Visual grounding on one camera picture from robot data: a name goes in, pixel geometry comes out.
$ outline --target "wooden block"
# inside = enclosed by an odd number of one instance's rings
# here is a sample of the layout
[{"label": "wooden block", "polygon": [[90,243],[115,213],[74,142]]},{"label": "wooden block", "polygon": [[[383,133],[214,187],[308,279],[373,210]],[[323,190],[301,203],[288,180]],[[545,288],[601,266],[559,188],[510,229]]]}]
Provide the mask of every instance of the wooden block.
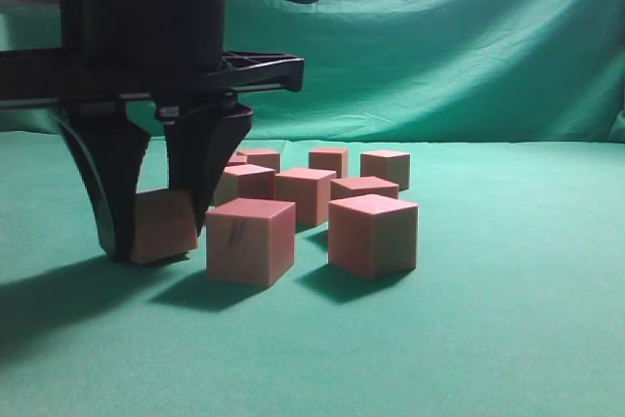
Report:
[{"label": "wooden block", "polygon": [[360,155],[360,176],[377,176],[410,188],[410,153],[392,150],[366,151]]},{"label": "wooden block", "polygon": [[309,152],[309,167],[336,171],[337,178],[347,178],[350,174],[350,151],[346,148],[314,148]]},{"label": "wooden block", "polygon": [[295,203],[238,198],[206,214],[208,277],[272,286],[295,264]]},{"label": "wooden block", "polygon": [[247,162],[252,165],[272,168],[275,173],[281,169],[280,152],[270,148],[253,148],[247,150],[237,150],[237,154],[247,156]]},{"label": "wooden block", "polygon": [[397,199],[399,198],[399,185],[376,176],[341,178],[331,183],[332,200],[365,194],[380,194]]},{"label": "wooden block", "polygon": [[248,163],[247,156],[245,155],[233,155],[228,160],[228,164],[226,166],[238,166],[238,165],[246,165]]},{"label": "wooden block", "polygon": [[227,166],[217,184],[213,201],[218,206],[237,197],[275,199],[275,171],[250,164]]},{"label": "wooden block", "polygon": [[275,198],[295,202],[297,223],[316,227],[328,219],[330,182],[336,172],[293,168],[275,175]]},{"label": "wooden block", "polygon": [[159,189],[136,195],[131,262],[148,264],[197,247],[195,215],[187,191]]},{"label": "wooden block", "polygon": [[418,209],[378,194],[331,201],[328,262],[371,280],[415,270]]}]

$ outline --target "wrinkled green fabric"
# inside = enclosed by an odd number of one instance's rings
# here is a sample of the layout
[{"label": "wrinkled green fabric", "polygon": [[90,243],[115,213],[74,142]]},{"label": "wrinkled green fabric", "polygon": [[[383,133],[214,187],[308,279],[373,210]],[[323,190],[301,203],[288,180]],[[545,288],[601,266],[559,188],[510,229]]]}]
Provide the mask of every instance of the wrinkled green fabric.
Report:
[{"label": "wrinkled green fabric", "polygon": [[[54,42],[54,18],[13,22],[3,46]],[[307,60],[301,94],[243,98],[251,138],[622,142],[623,23],[623,0],[229,0],[227,47]]]}]

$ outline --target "robotic arm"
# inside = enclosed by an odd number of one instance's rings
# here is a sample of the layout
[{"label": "robotic arm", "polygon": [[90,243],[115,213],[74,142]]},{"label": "robotic arm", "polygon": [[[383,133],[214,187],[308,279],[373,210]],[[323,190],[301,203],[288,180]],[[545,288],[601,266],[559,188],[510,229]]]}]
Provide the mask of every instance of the robotic arm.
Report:
[{"label": "robotic arm", "polygon": [[191,194],[199,235],[229,157],[251,129],[253,111],[239,94],[299,92],[304,60],[225,51],[226,0],[58,1],[60,48],[0,53],[0,109],[52,111],[89,194],[100,244],[126,261],[149,142],[126,106],[153,101],[165,124],[169,188]]}]

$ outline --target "wooden cube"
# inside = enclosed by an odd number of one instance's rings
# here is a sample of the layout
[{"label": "wooden cube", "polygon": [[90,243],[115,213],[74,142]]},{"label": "wooden cube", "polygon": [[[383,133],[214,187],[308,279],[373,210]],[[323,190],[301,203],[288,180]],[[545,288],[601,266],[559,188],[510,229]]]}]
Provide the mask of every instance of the wooden cube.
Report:
[{"label": "wooden cube", "polygon": [[198,247],[190,193],[159,189],[135,197],[135,241],[130,261],[148,264]]},{"label": "wooden cube", "polygon": [[370,280],[415,270],[418,208],[379,194],[331,201],[328,262]]},{"label": "wooden cube", "polygon": [[238,166],[238,165],[246,165],[248,163],[247,156],[245,155],[233,155],[228,160],[228,164],[226,166]]},{"label": "wooden cube", "polygon": [[206,214],[208,277],[272,286],[295,264],[295,203],[238,198]]},{"label": "wooden cube", "polygon": [[275,175],[275,198],[295,202],[297,223],[316,227],[328,219],[330,182],[336,172],[293,168]]},{"label": "wooden cube", "polygon": [[337,178],[347,178],[350,174],[350,151],[346,148],[314,148],[309,152],[309,167],[336,171]]},{"label": "wooden cube", "polygon": [[393,150],[366,151],[360,155],[360,176],[377,176],[410,188],[410,153]]},{"label": "wooden cube", "polygon": [[246,150],[237,150],[237,154],[247,156],[247,162],[252,165],[264,166],[272,168],[275,173],[279,173],[281,169],[280,152],[270,148],[252,148]]},{"label": "wooden cube", "polygon": [[380,194],[397,199],[399,198],[399,185],[376,176],[341,178],[331,183],[332,200],[365,194]]},{"label": "wooden cube", "polygon": [[213,195],[215,206],[237,197],[275,199],[275,171],[257,165],[227,166]]}]

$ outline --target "green fabric surface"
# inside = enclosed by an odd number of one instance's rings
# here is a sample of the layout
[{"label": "green fabric surface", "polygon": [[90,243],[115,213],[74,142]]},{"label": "green fabric surface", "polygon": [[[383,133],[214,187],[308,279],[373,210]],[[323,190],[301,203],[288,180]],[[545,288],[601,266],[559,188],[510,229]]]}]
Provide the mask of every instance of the green fabric surface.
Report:
[{"label": "green fabric surface", "polygon": [[[251,138],[623,141],[623,0],[229,0],[226,46],[307,60],[305,90],[244,97]],[[10,10],[2,47],[56,45],[55,13]],[[162,132],[149,104],[133,115]],[[0,129],[50,131],[40,111]]]},{"label": "green fabric surface", "polygon": [[[318,141],[248,141],[306,165]],[[0,415],[625,415],[625,146],[410,151],[419,269],[369,283],[297,235],[267,290],[101,256],[57,136],[0,134]],[[166,182],[152,142],[141,189]]]}]

